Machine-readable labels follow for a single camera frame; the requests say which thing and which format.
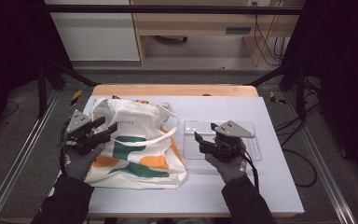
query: floor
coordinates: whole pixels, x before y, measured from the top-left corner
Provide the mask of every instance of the floor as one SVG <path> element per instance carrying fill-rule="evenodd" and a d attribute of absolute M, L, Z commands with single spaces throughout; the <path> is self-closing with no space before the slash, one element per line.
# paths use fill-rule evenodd
<path fill-rule="evenodd" d="M 262 62 L 253 66 L 246 53 L 243 40 L 240 37 L 204 37 L 190 36 L 187 42 L 177 39 L 153 37 L 150 40 L 145 66 L 138 63 L 89 64 L 75 63 L 76 70 L 95 81 L 102 83 L 220 83 L 245 84 L 255 78 L 262 77 L 276 65 Z M 268 63 L 274 63 L 266 55 Z M 57 150 L 47 147 L 56 144 L 61 125 L 74 108 L 81 109 L 87 102 L 92 88 L 85 87 L 70 77 L 64 77 L 67 86 L 61 92 L 55 108 L 51 112 L 48 125 L 40 134 L 32 153 L 27 155 L 26 163 L 21 167 L 15 185 L 8 189 L 9 194 L 4 198 L 5 204 L 0 207 L 0 223 L 29 223 L 34 212 L 45 198 L 48 188 L 53 183 L 59 167 L 56 166 Z M 257 88 L 260 96 L 264 97 L 270 118 L 274 126 L 282 124 L 296 117 L 292 108 L 292 91 L 280 91 L 277 84 L 280 77 L 275 77 Z M 32 131 L 35 116 L 38 112 L 37 83 L 31 82 L 17 88 L 10 96 L 7 110 L 0 122 L 0 186 L 11 166 L 16 162 L 24 142 Z M 74 91 L 81 89 L 77 105 L 68 106 Z M 274 92 L 277 100 L 271 101 L 270 93 Z M 307 97 L 307 107 L 318 104 L 315 94 Z M 355 221 L 343 220 L 337 213 L 335 205 L 341 198 L 328 188 L 332 183 L 326 182 L 318 168 L 318 179 L 309 188 L 298 187 L 298 193 L 306 210 L 305 214 L 293 218 L 280 218 L 279 223 L 358 223 L 358 166 L 355 161 L 343 160 L 340 157 L 337 141 L 325 120 L 319 107 L 312 110 L 307 118 L 307 124 L 301 134 L 295 134 L 284 146 L 285 149 L 295 150 L 307 158 L 313 165 L 312 148 L 317 147 L 323 160 L 327 164 L 329 174 L 333 177 L 333 184 L 339 189 L 345 204 L 339 209 L 350 208 L 350 218 Z M 285 132 L 277 133 L 283 142 L 288 134 L 296 128 L 290 126 Z M 285 152 L 292 176 L 297 184 L 307 184 L 313 178 L 311 166 L 296 154 Z M 103 219 L 92 218 L 91 223 L 103 223 Z"/>

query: white tote bag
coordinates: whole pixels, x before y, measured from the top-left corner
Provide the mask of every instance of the white tote bag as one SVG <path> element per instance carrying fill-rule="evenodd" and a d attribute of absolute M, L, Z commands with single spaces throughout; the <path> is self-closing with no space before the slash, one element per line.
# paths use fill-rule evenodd
<path fill-rule="evenodd" d="M 93 187 L 177 189 L 187 172 L 171 138 L 179 118 L 165 107 L 122 99 L 97 100 L 90 116 L 105 117 L 105 124 L 96 133 L 115 122 L 118 126 L 85 181 Z M 166 130 L 164 123 L 169 118 L 177 122 Z"/>

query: white cabinet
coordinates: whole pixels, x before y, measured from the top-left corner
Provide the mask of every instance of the white cabinet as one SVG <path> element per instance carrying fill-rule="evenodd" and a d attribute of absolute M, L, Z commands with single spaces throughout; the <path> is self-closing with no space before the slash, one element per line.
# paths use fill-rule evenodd
<path fill-rule="evenodd" d="M 128 0 L 45 0 L 46 4 L 129 5 Z M 71 61 L 139 61 L 130 13 L 51 13 Z"/>

